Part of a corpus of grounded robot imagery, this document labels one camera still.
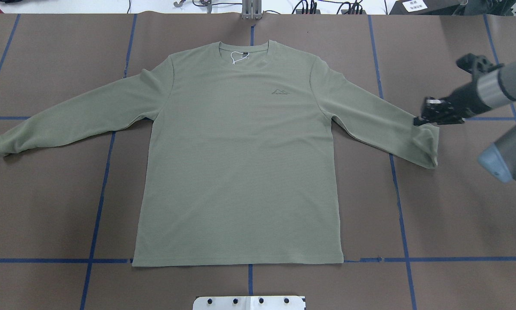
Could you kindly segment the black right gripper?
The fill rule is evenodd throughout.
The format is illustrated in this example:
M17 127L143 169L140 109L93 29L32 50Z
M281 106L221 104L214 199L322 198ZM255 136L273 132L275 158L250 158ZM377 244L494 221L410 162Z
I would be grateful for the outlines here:
M482 113L482 100L475 84L465 84L443 98L425 97L420 117L413 119L414 126L425 124L455 125L464 123Z

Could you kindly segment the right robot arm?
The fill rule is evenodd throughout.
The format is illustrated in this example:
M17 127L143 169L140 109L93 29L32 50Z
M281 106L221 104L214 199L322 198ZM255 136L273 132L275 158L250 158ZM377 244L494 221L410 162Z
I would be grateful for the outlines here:
M472 53L456 61L457 67L471 75L471 81L441 98L426 97L413 124L455 125L516 103L516 61L495 64L484 55ZM514 125L477 157L488 173L502 183L516 182L516 116Z

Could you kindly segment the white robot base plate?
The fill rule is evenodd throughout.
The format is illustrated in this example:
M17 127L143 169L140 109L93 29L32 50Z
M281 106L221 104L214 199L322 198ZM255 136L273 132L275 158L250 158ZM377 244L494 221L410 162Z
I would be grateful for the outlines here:
M305 296L205 296L196 298L193 310L305 310Z

